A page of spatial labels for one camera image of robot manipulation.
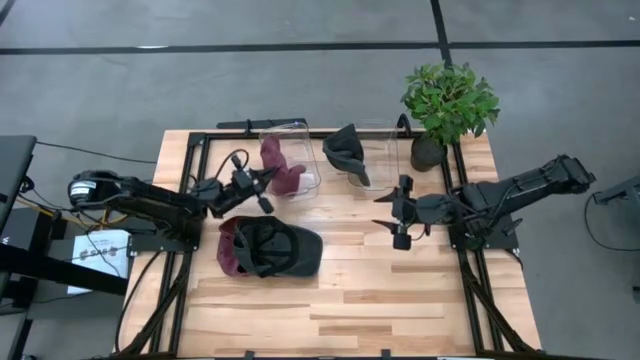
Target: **gray floor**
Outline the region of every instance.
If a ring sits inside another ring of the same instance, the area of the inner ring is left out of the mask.
[[[634,0],[442,3],[450,41],[640,39]],[[17,0],[0,27],[0,47],[435,39],[426,0]],[[501,98],[501,118],[488,131],[502,177],[560,153],[595,173],[594,191],[640,173],[640,48],[452,56],[469,61]],[[439,60],[437,50],[0,56],[0,133],[154,159],[165,129],[246,118],[302,116],[317,127],[392,119],[402,111],[403,75]],[[29,175],[63,204],[70,177],[97,168],[153,174],[152,166],[38,147]],[[549,198],[519,214],[542,343],[556,354],[638,359],[640,305],[630,289],[640,284],[640,253],[606,251],[589,240],[586,197]],[[637,248],[640,229],[630,214],[616,203],[589,216],[603,242]],[[43,284],[38,296],[60,292]],[[28,351],[43,359],[106,355],[121,302],[92,294],[36,306]],[[0,318],[0,355],[15,323]]]

